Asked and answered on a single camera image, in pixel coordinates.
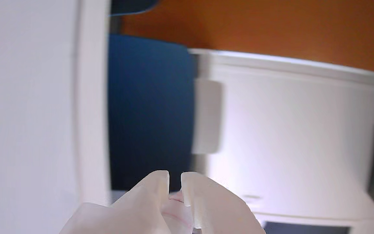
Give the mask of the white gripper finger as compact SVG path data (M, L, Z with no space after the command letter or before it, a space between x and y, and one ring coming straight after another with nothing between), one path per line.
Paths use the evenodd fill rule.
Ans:
M245 201L214 180L197 172L183 172L181 191L193 226L202 234L265 233Z
M168 195L169 172L151 172L110 206L82 203L60 233L169 234L161 213Z

